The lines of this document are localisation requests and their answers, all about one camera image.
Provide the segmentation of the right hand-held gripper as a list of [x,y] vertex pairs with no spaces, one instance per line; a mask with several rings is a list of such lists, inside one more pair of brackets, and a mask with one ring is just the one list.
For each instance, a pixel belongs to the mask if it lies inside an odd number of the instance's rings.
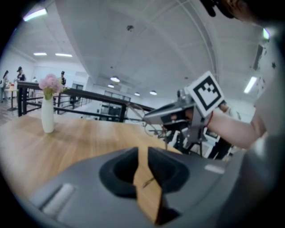
[[[210,71],[178,91],[178,101],[171,103],[144,115],[144,121],[149,124],[161,125],[166,130],[180,130],[190,149],[194,143],[202,143],[207,139],[204,128],[212,118],[213,110],[224,100],[223,92]],[[190,111],[189,120],[185,111]]]

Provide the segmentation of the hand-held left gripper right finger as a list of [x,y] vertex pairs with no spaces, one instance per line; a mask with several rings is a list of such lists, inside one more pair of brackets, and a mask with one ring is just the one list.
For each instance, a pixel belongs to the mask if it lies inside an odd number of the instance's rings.
[[159,148],[148,149],[148,166],[162,188],[164,228],[218,228],[234,185],[234,161],[215,161]]

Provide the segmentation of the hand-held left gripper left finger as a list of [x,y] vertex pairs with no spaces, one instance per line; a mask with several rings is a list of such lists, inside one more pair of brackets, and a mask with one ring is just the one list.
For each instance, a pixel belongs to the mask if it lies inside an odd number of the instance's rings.
[[84,159],[33,192],[30,201],[70,228],[152,228],[132,184],[137,167],[136,147]]

